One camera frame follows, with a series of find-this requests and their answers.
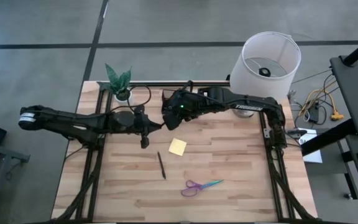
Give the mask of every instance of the white lampshade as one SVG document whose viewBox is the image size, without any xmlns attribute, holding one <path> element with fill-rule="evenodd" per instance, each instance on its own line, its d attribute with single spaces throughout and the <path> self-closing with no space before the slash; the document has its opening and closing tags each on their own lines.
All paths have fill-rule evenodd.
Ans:
<svg viewBox="0 0 358 224">
<path fill-rule="evenodd" d="M 231 90 L 242 95 L 282 100 L 290 90 L 300 62 L 300 49 L 289 35 L 278 32 L 256 34 L 244 44 L 231 72 Z M 268 68 L 272 76 L 259 75 L 256 66 Z"/>
</svg>

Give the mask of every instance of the potted plant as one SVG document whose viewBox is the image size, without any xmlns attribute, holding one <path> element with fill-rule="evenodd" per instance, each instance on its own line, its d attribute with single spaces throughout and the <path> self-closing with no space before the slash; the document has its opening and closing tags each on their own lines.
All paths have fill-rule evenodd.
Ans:
<svg viewBox="0 0 358 224">
<path fill-rule="evenodd" d="M 128 86 L 131 80 L 131 69 L 120 76 L 108 65 L 106 65 L 107 76 L 110 82 L 98 82 L 102 90 L 110 91 L 120 105 L 133 105 L 134 97 Z"/>
</svg>

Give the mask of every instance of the lamp base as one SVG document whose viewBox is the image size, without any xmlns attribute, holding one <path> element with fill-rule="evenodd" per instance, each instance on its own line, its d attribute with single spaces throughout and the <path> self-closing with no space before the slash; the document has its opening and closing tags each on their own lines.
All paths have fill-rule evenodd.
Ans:
<svg viewBox="0 0 358 224">
<path fill-rule="evenodd" d="M 252 117 L 252 115 L 254 115 L 253 111 L 237 110 L 237 109 L 232 109 L 232 110 L 233 113 L 239 118 L 250 118 Z"/>
</svg>

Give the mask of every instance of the scissor blade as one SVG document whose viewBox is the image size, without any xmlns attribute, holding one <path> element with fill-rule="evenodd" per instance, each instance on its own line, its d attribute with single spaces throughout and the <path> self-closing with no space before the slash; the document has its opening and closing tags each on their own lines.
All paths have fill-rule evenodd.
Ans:
<svg viewBox="0 0 358 224">
<path fill-rule="evenodd" d="M 218 183 L 220 183 L 220 182 L 222 182 L 222 181 L 223 181 L 223 180 L 215 180 L 215 181 L 209 182 L 209 183 L 207 183 L 207 184 L 204 184 L 204 185 L 202 186 L 202 188 L 206 188 L 206 187 L 213 186 L 213 185 L 218 184 Z"/>
</svg>

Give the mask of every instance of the scissors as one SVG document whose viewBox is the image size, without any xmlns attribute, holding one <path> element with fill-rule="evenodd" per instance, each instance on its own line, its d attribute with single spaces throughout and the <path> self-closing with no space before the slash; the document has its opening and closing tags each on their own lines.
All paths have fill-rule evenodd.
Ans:
<svg viewBox="0 0 358 224">
<path fill-rule="evenodd" d="M 207 184 L 197 184 L 196 182 L 193 182 L 192 180 L 187 180 L 186 181 L 186 186 L 187 188 L 185 190 L 181 191 L 181 194 L 185 197 L 192 197 L 195 196 L 196 194 L 198 194 L 198 192 L 200 192 L 201 190 L 210 187 L 212 185 L 218 184 L 220 182 L 222 182 L 223 180 L 215 180 L 212 182 L 209 182 Z"/>
</svg>

